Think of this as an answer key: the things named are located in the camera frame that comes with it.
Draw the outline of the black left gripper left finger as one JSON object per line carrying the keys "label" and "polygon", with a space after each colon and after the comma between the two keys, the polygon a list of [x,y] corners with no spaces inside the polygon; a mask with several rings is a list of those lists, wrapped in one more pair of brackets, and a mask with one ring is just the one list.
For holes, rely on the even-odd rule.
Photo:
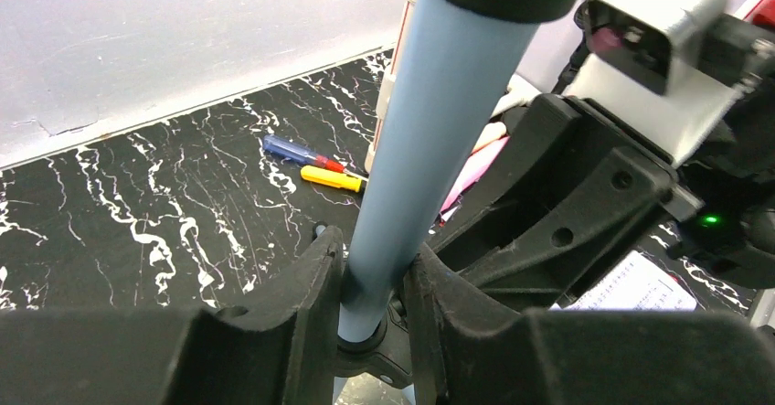
{"label": "black left gripper left finger", "polygon": [[343,234],[234,306],[1,315],[4,404],[329,404]]}

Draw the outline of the pink toy microphone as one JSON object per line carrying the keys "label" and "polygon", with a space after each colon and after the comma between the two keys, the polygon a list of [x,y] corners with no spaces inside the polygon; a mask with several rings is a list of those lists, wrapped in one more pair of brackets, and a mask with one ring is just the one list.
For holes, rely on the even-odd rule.
{"label": "pink toy microphone", "polygon": [[463,165],[461,172],[454,181],[450,192],[441,205],[441,212],[451,207],[465,189],[473,185],[482,177],[509,140],[510,138],[505,136],[489,143],[469,156]]}

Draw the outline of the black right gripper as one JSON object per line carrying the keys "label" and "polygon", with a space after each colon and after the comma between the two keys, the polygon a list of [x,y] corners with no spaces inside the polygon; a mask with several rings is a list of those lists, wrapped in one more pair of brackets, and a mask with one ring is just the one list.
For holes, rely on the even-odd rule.
{"label": "black right gripper", "polygon": [[666,154],[594,101],[535,98],[430,246],[515,311],[580,295],[665,215]]}

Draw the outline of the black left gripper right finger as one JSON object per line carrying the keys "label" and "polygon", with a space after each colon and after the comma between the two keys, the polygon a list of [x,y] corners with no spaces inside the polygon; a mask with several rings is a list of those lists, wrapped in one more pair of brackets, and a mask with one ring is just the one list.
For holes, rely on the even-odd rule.
{"label": "black left gripper right finger", "polygon": [[774,345],[733,314],[517,313],[422,247],[403,282],[420,404],[771,404]]}

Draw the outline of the lavender sheet music page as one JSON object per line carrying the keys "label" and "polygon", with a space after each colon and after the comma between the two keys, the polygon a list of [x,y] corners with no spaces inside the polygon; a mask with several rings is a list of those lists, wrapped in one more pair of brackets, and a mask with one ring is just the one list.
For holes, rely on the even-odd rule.
{"label": "lavender sheet music page", "polygon": [[694,311],[696,299],[668,273],[631,251],[595,286],[569,306],[550,310]]}

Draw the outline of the beige toy microphone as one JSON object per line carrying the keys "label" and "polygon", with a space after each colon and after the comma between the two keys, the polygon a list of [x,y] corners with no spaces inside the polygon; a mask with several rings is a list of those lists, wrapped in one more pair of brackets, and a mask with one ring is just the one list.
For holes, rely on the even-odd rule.
{"label": "beige toy microphone", "polygon": [[507,134],[507,127],[503,122],[492,122],[487,123],[478,140],[476,141],[472,153],[475,154],[476,152],[483,149],[486,145],[495,142]]}

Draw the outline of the light blue music stand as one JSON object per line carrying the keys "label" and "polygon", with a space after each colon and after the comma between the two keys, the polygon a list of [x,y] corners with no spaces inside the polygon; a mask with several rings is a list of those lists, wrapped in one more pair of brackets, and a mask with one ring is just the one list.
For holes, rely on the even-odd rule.
{"label": "light blue music stand", "polygon": [[345,266],[334,388],[368,373],[413,393],[389,300],[538,28],[577,0],[413,0]]}

